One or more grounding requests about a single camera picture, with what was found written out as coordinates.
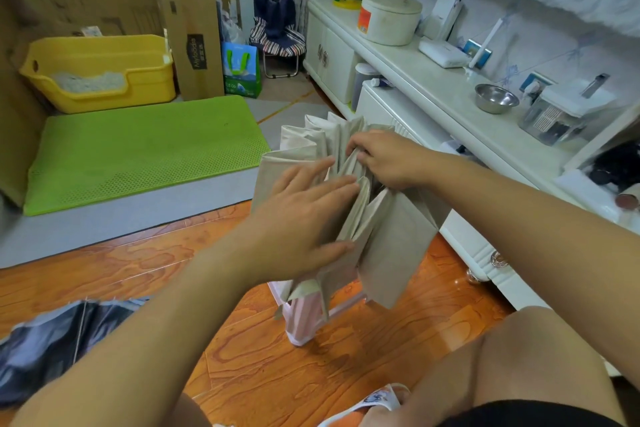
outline stainless steel bowl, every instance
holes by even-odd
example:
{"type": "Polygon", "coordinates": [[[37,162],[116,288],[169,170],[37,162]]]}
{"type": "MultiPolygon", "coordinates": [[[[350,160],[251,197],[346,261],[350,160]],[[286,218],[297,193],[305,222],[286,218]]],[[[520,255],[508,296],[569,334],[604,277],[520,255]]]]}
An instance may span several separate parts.
{"type": "Polygon", "coordinates": [[[485,112],[506,113],[519,104],[518,97],[504,88],[485,83],[476,86],[476,106],[485,112]]]}

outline yellow litter box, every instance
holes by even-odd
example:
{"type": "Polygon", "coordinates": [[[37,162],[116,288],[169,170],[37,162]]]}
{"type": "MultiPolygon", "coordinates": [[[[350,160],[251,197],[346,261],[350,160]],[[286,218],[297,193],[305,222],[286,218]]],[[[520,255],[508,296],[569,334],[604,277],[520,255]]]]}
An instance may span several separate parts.
{"type": "Polygon", "coordinates": [[[20,74],[61,112],[82,113],[171,101],[172,63],[158,35],[46,37],[29,45],[20,74]]]}

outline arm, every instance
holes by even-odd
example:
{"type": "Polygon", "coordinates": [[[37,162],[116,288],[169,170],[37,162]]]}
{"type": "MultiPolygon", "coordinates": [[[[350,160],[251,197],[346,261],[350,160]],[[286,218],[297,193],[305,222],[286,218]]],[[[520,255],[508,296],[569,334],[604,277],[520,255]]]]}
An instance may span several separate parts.
{"type": "Polygon", "coordinates": [[[425,186],[462,215],[522,278],[640,387],[640,237],[594,213],[399,135],[356,134],[347,154],[394,188],[425,186]]]}
{"type": "Polygon", "coordinates": [[[65,375],[32,397],[20,426],[156,426],[170,413],[202,352],[252,286],[329,264],[353,247],[318,243],[358,193],[345,176],[309,188],[332,158],[293,167],[272,197],[65,375]]]}

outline chair leg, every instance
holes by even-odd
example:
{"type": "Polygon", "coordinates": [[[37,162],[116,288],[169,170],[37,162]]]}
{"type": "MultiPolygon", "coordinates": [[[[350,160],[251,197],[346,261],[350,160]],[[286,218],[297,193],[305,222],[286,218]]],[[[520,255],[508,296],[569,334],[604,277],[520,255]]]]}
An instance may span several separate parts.
{"type": "Polygon", "coordinates": [[[287,73],[286,75],[269,75],[269,72],[267,71],[267,53],[265,53],[264,51],[262,52],[262,67],[264,68],[264,75],[267,78],[271,78],[272,80],[275,80],[276,78],[292,78],[293,76],[296,76],[299,72],[299,63],[300,56],[296,56],[296,71],[293,74],[287,73]]]}

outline wooden floor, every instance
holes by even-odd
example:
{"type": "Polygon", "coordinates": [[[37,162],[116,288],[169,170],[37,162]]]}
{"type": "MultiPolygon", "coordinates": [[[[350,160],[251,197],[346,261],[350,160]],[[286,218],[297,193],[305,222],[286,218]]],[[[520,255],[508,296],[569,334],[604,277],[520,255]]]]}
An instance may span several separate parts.
{"type": "MultiPolygon", "coordinates": [[[[1,270],[0,337],[17,323],[77,299],[157,292],[249,209],[247,201],[1,270]]],[[[414,385],[434,361],[511,311],[492,289],[468,284],[465,271],[438,236],[396,307],[360,303],[302,348],[292,346],[283,322],[273,319],[268,287],[256,287],[213,339],[186,391],[212,423],[300,427],[316,426],[386,383],[414,385]]],[[[347,287],[335,300],[357,288],[347,287]]],[[[12,416],[0,412],[0,425],[12,416]]]]}

